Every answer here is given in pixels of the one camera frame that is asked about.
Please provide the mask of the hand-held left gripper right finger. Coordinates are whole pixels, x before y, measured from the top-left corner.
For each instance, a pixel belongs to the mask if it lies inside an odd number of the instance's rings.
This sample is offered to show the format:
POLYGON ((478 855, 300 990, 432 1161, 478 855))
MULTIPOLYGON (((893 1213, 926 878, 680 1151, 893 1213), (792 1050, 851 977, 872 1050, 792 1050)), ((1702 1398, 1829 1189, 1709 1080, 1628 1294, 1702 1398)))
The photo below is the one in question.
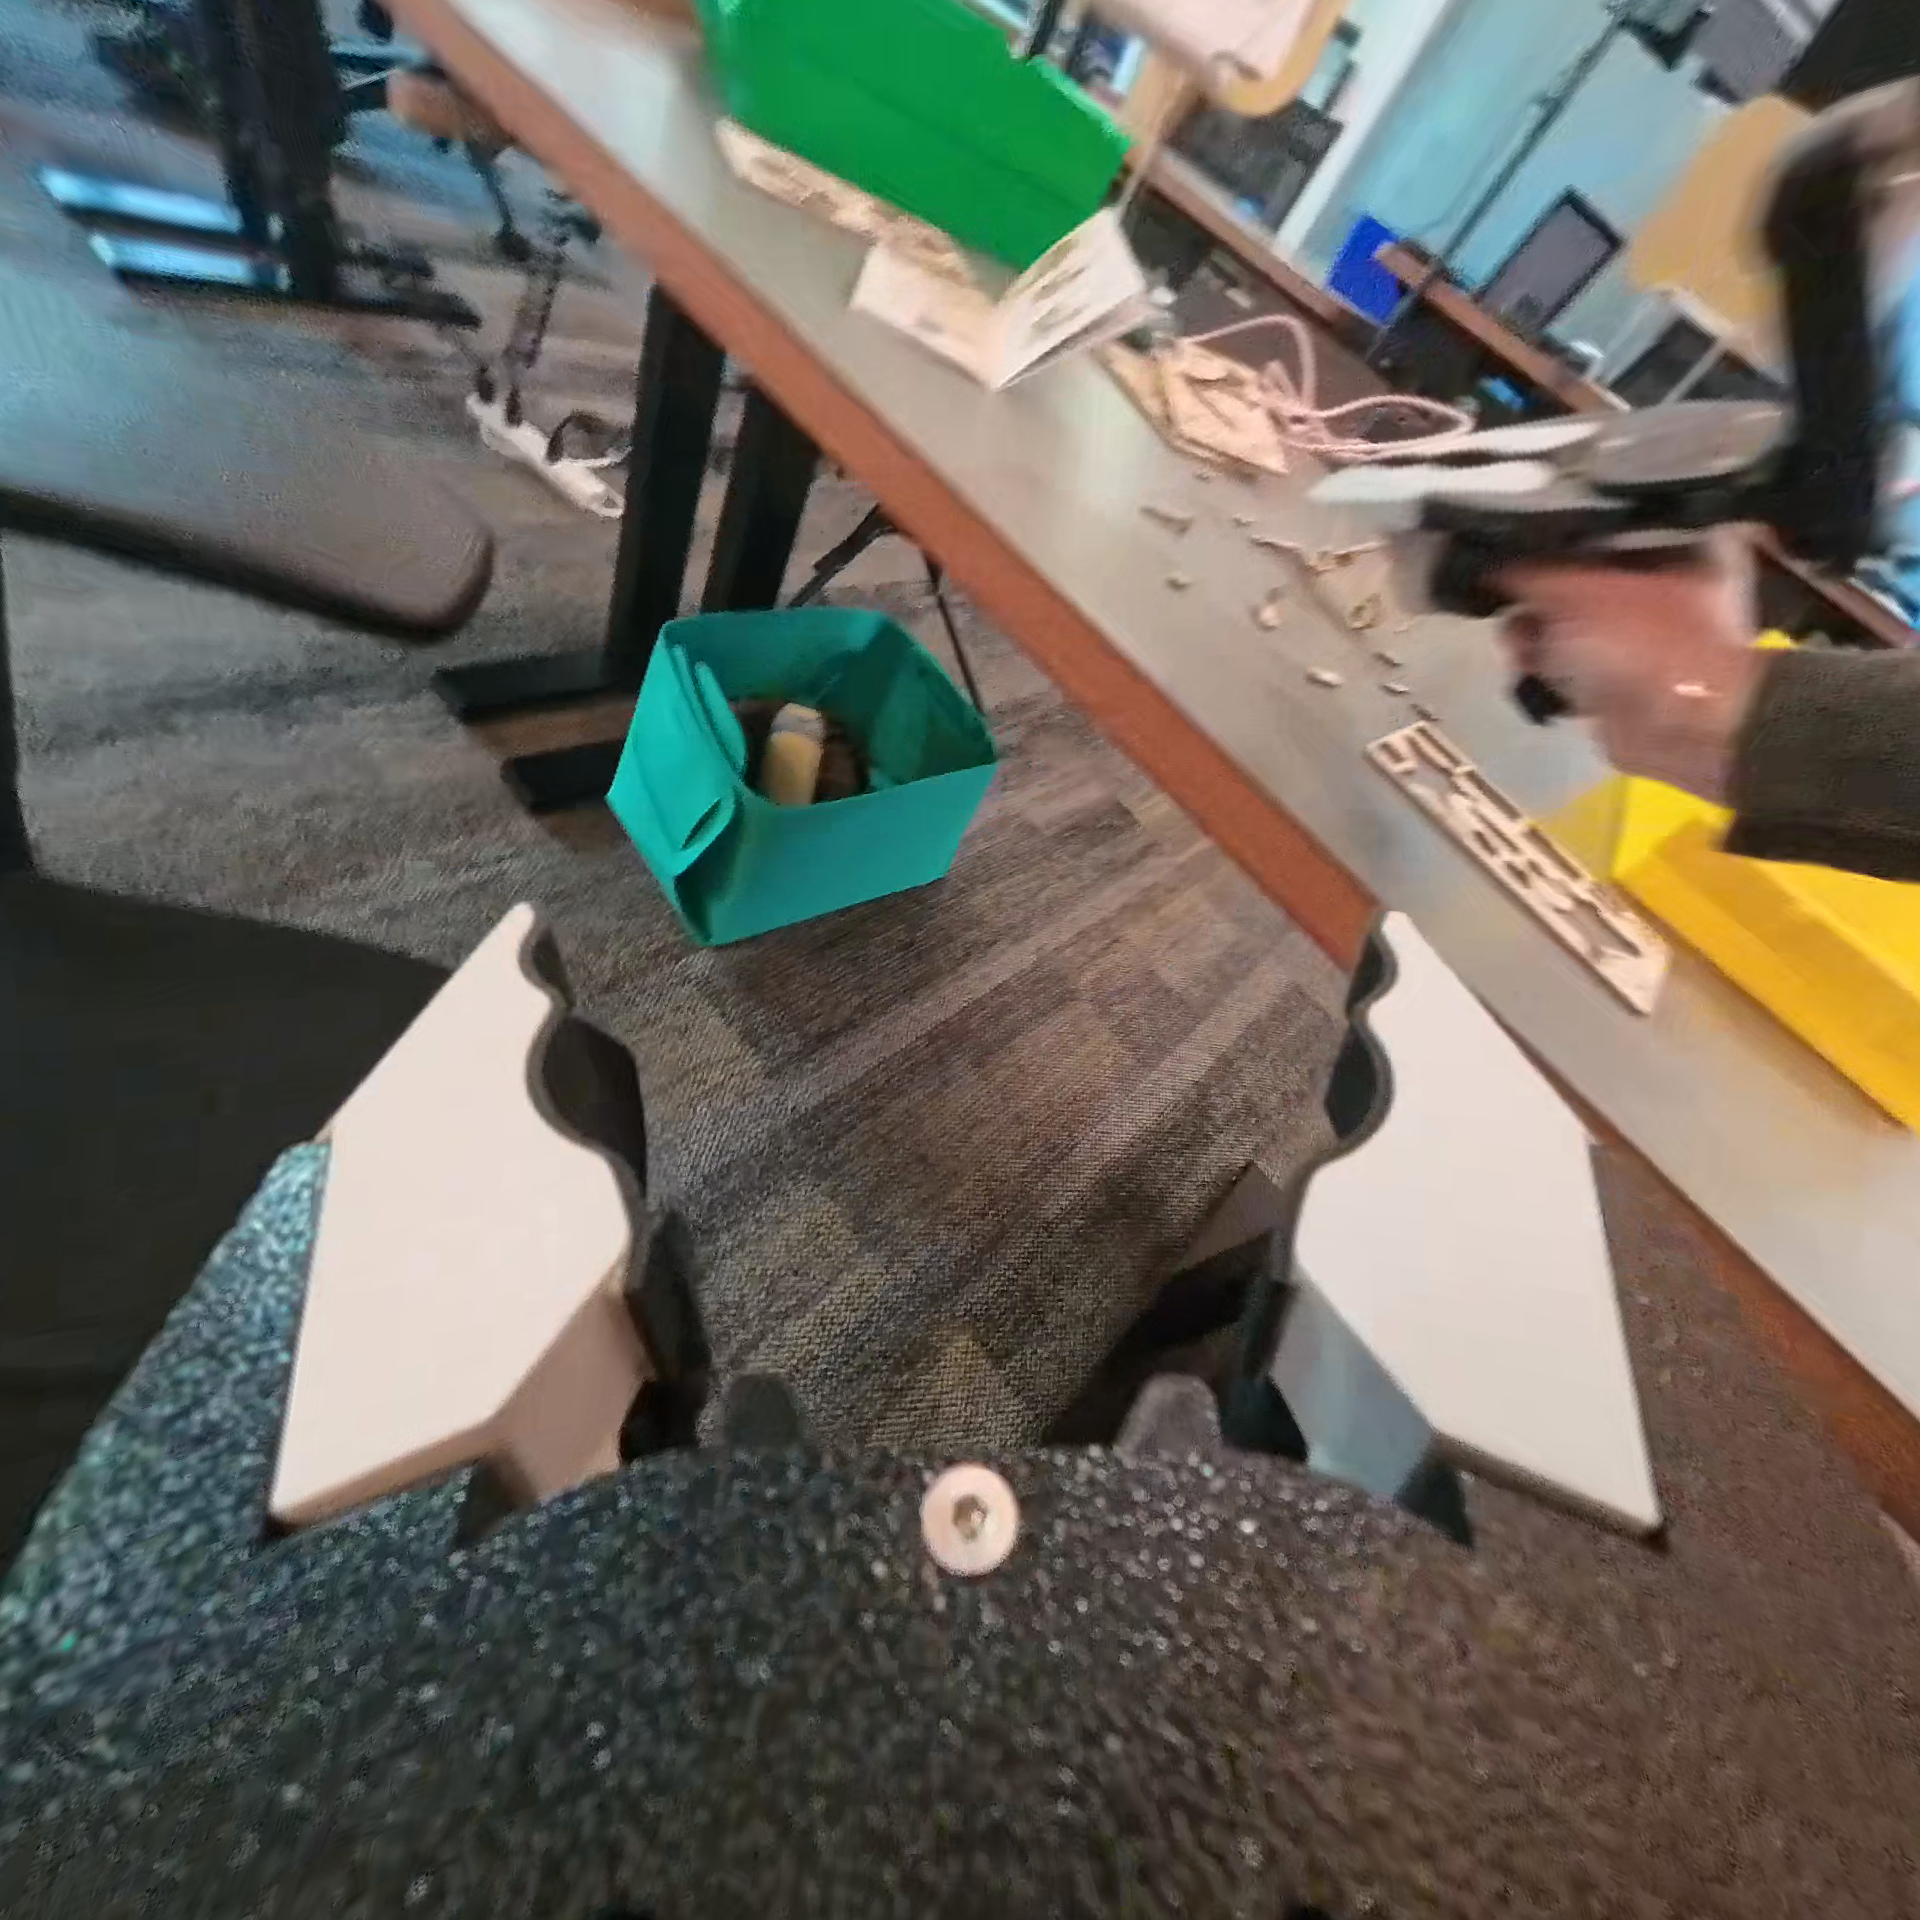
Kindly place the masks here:
POLYGON ((1371 925, 1220 1430, 1469 1537, 1465 1479, 1662 1537, 1584 1121, 1400 912, 1371 925))

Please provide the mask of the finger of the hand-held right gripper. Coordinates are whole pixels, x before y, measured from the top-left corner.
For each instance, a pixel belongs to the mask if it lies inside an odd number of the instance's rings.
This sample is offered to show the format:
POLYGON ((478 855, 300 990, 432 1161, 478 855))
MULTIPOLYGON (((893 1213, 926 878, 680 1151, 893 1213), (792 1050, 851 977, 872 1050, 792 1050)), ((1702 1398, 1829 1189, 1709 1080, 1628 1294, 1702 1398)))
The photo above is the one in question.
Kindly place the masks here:
POLYGON ((1487 464, 1568 464, 1575 453, 1598 437, 1604 420, 1598 416, 1565 416, 1555 420, 1511 423, 1477 430, 1465 437, 1412 455, 1414 464, 1438 466, 1487 466, 1487 464))
POLYGON ((1544 461, 1357 464, 1312 486, 1312 504, 1335 512, 1423 512, 1432 500, 1508 500, 1547 490, 1563 472, 1544 461))

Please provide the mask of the wooden model assembly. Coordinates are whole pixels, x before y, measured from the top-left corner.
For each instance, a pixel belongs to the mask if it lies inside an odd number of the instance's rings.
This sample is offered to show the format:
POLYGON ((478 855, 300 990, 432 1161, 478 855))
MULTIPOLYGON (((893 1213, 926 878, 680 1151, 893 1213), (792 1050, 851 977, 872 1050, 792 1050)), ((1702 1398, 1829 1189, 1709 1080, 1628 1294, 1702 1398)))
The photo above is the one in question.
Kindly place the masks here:
POLYGON ((1383 541, 1301 544, 1269 532, 1251 532, 1245 541, 1283 567, 1284 592, 1303 597, 1344 633, 1406 634, 1417 620, 1383 541))

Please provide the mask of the wooden cutout frame sheet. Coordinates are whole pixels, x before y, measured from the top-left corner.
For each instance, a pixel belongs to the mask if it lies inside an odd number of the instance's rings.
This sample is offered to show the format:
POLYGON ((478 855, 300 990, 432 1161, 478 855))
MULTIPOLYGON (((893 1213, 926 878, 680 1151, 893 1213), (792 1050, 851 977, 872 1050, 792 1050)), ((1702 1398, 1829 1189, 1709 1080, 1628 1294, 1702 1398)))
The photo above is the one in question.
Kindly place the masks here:
POLYGON ((1389 732, 1360 753, 1623 1007, 1657 1009, 1670 961, 1663 936, 1432 722, 1389 732))

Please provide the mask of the person's right forearm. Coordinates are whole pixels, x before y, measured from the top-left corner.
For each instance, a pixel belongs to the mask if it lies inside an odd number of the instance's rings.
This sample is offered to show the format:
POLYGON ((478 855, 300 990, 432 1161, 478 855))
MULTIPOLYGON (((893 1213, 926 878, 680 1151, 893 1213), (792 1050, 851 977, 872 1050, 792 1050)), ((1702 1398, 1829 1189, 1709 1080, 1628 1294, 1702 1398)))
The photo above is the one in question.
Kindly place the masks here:
POLYGON ((1733 857, 1918 881, 1915 652, 1763 652, 1725 801, 1733 857))

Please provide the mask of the person's right hand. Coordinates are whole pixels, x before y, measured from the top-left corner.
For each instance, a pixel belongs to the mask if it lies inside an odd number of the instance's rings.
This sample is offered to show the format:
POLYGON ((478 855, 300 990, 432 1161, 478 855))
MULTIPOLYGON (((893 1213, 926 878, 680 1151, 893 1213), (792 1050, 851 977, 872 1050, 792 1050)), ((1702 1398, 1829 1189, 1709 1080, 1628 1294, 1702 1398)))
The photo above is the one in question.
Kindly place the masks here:
POLYGON ((1516 664, 1590 724, 1617 772, 1733 804, 1743 727, 1773 664, 1743 530, 1659 567, 1526 561, 1500 585, 1516 664))

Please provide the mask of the dark computer monitor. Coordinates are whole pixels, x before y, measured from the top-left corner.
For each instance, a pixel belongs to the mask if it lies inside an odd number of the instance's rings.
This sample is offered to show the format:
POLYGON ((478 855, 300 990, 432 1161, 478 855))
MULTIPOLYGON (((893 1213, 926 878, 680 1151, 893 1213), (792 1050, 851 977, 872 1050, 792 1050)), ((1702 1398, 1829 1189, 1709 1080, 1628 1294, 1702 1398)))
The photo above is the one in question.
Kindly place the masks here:
POLYGON ((1535 343, 1614 263, 1620 247, 1620 230, 1571 186, 1542 210, 1479 287, 1479 310, 1535 343))

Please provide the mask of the tan rounded board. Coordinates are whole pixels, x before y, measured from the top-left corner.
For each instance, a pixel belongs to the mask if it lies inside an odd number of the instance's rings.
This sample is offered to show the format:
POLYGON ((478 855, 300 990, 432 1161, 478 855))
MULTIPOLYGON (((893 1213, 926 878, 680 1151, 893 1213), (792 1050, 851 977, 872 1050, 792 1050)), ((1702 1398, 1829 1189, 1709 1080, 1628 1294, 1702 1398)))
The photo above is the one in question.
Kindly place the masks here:
POLYGON ((1760 239, 1777 162, 1813 110, 1777 93, 1743 102, 1701 141, 1638 226, 1623 272, 1638 294, 1679 294, 1755 343, 1777 335, 1781 296, 1760 239))

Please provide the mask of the paper instruction booklet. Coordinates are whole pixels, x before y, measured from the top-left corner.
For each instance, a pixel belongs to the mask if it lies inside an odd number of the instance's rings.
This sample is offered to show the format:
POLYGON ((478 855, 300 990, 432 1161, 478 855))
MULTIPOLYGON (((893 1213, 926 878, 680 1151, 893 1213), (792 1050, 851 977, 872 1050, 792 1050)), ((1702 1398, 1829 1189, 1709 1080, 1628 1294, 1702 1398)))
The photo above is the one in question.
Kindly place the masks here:
POLYGON ((1119 210, 1069 229, 992 296, 967 276, 877 244, 847 310, 931 351, 988 392, 1109 345, 1158 314, 1119 210))

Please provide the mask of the printed instruction poster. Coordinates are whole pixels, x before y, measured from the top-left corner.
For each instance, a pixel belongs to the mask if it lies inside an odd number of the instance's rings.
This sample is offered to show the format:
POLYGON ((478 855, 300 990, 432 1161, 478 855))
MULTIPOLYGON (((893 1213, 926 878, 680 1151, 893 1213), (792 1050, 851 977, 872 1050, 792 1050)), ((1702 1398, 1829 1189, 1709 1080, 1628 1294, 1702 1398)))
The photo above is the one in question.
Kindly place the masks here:
POLYGON ((1228 68, 1265 77, 1303 39, 1312 2, 1101 2, 1093 9, 1189 72, 1228 68))

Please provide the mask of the teal fabric bin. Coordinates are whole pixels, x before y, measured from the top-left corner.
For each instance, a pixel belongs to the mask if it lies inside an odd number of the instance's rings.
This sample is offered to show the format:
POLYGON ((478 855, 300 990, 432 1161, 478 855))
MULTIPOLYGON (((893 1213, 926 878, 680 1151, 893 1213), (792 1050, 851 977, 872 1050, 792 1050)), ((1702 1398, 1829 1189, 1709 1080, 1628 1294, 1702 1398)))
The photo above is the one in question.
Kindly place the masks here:
POLYGON ((728 945, 941 880, 996 769, 984 716, 892 616, 689 614, 656 638, 607 806, 688 936, 728 945), (734 713, 751 698, 840 724, 869 785, 763 798, 734 713))

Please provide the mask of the cream bottle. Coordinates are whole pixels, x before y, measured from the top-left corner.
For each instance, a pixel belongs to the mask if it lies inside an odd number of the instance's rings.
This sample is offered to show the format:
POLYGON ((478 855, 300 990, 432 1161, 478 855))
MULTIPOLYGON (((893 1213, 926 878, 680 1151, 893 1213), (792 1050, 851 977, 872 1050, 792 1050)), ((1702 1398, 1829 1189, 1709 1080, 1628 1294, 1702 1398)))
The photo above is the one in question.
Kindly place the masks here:
POLYGON ((816 801, 824 762, 827 720, 805 704, 775 708, 758 750, 756 788, 779 806, 816 801))

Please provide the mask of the black office chair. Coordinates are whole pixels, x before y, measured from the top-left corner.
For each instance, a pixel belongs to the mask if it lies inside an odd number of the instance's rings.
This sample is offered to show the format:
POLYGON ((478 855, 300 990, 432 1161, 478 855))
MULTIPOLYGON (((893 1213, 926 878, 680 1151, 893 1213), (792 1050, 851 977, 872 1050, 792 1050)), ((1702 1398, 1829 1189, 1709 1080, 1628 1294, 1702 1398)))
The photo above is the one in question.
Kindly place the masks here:
MULTIPOLYGON (((491 538, 376 578, 376 517, 110 502, 4 480, 4 532, 407 640, 456 631, 491 538)), ((4 652, 4 1567, 276 1153, 315 1135, 447 980, 395 951, 56 880, 35 857, 4 652)))

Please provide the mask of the white power strip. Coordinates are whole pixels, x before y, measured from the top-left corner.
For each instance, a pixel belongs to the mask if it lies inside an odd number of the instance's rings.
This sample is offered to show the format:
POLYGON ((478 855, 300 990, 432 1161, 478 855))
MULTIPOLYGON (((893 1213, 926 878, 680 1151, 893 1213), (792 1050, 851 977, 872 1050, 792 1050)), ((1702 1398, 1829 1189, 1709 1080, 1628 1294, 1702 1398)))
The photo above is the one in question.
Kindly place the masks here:
POLYGON ((575 447, 569 437, 598 437, 607 423, 598 416, 566 416, 553 426, 539 426, 516 414, 505 399, 468 391, 465 418, 481 447, 499 458, 536 477, 547 490, 575 512, 600 521, 624 513, 624 466, 631 446, 612 437, 600 447, 575 447))

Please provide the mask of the black desk leg frame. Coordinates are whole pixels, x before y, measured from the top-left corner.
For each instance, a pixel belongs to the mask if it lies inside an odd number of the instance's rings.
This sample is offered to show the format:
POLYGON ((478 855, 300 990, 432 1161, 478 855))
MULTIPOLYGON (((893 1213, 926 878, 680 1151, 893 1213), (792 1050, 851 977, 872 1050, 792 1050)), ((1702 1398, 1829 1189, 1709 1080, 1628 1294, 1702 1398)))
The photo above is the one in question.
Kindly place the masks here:
POLYGON ((604 640, 591 652, 435 671, 432 688, 454 722, 479 729, 606 697, 635 704, 659 633, 680 610, 721 375, 719 345, 654 282, 644 301, 631 472, 604 640))

